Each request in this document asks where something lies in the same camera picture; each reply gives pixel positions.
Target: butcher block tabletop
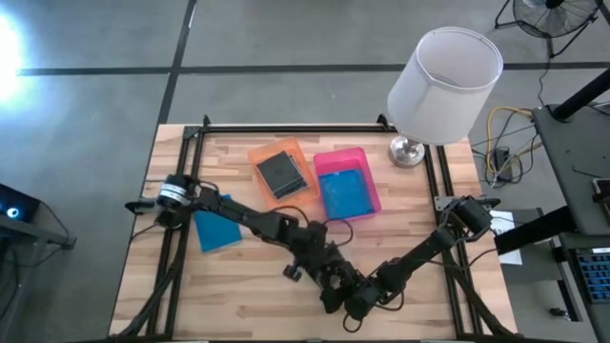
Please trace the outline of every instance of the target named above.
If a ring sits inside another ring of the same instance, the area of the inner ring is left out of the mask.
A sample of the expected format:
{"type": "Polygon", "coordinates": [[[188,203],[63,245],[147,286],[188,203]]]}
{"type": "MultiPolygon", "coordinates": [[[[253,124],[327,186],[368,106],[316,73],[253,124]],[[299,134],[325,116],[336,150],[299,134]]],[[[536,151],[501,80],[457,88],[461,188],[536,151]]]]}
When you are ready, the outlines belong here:
{"type": "MultiPolygon", "coordinates": [[[[175,173],[183,125],[162,125],[155,137],[143,196],[156,197],[165,177],[175,173]]],[[[341,252],[363,274],[381,262],[407,253],[436,227],[426,169],[423,163],[399,169],[388,158],[395,133],[207,133],[198,177],[214,182],[221,193],[258,211],[268,210],[257,185],[248,151],[287,137],[298,139],[312,168],[316,153],[361,147],[365,150],[382,211],[353,221],[355,236],[341,252]]],[[[191,144],[185,171],[191,170],[191,144]]],[[[456,195],[480,195],[475,163],[467,139],[445,147],[456,195]]],[[[437,156],[437,183],[443,194],[437,156]]],[[[311,220],[325,219],[321,200],[302,209],[311,220]]],[[[299,217],[291,210],[285,213],[299,217]]],[[[154,215],[139,216],[134,232],[153,223],[154,215]]],[[[342,328],[343,309],[326,314],[319,289],[306,274],[299,282],[282,275],[291,254],[265,244],[240,227],[242,241],[203,253],[191,224],[173,339],[277,340],[277,339],[451,339],[455,331],[441,266],[427,264],[407,283],[404,307],[399,312],[373,309],[357,333],[342,328]]],[[[162,243],[162,229],[154,228],[131,243],[114,310],[111,333],[123,330],[153,290],[162,243]]],[[[342,242],[349,229],[329,223],[328,240],[342,242]]],[[[494,248],[491,234],[466,245],[469,259],[494,248]]],[[[477,292],[500,322],[516,330],[498,256],[485,254],[473,267],[477,292]]],[[[163,329],[169,293],[161,303],[159,328],[163,329]]],[[[396,306],[399,297],[388,307],[396,306]]],[[[470,328],[466,300],[459,293],[465,326],[470,328]]]]}

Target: electric fan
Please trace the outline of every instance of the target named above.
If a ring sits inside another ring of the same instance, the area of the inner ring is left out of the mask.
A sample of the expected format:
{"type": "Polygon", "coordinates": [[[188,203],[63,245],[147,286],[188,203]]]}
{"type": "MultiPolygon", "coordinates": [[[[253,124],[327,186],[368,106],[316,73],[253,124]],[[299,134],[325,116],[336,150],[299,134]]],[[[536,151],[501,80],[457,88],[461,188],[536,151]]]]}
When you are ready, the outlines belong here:
{"type": "Polygon", "coordinates": [[[554,58],[564,52],[572,42],[593,23],[597,17],[597,0],[514,0],[513,15],[515,21],[498,23],[508,3],[496,16],[496,29],[518,25],[527,34],[546,39],[549,58],[554,58]],[[558,52],[553,47],[553,38],[578,31],[568,43],[558,52]]]}

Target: orange plastic container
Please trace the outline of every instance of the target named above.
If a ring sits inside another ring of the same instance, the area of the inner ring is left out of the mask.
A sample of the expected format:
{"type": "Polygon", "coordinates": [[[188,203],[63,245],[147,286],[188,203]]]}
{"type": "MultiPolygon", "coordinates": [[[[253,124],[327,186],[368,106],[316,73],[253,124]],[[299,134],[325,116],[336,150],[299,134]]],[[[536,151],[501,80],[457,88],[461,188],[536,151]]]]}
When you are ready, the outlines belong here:
{"type": "Polygon", "coordinates": [[[260,191],[265,198],[265,202],[267,202],[269,209],[286,205],[306,205],[313,200],[316,200],[320,196],[320,187],[317,184],[317,179],[310,171],[307,161],[305,160],[305,156],[303,155],[303,151],[298,146],[298,141],[296,138],[282,139],[272,144],[248,151],[248,159],[250,160],[250,163],[252,163],[252,167],[254,168],[254,173],[256,175],[256,181],[258,182],[260,191]],[[307,188],[284,198],[276,199],[265,184],[265,180],[263,179],[256,165],[283,151],[288,153],[295,161],[298,171],[307,183],[307,188]]]}

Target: silver lamp base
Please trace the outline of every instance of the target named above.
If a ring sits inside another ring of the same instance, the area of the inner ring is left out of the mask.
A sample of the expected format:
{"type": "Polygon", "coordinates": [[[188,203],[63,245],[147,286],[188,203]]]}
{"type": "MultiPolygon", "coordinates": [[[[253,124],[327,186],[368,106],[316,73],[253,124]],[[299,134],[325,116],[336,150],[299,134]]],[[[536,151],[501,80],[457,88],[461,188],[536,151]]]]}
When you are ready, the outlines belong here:
{"type": "Polygon", "coordinates": [[[390,143],[390,159],[401,168],[411,168],[423,160],[425,150],[423,144],[402,136],[398,136],[390,143]]]}

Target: white lampshade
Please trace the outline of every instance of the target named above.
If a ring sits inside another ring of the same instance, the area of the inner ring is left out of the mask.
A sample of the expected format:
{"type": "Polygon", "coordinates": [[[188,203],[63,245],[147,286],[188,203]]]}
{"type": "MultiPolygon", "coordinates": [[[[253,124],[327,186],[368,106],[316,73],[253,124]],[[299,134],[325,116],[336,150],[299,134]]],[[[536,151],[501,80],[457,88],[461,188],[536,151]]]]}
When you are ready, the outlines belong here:
{"type": "Polygon", "coordinates": [[[388,96],[400,135],[430,145],[468,135],[502,73],[498,48],[476,32],[442,28],[424,35],[388,96]]]}

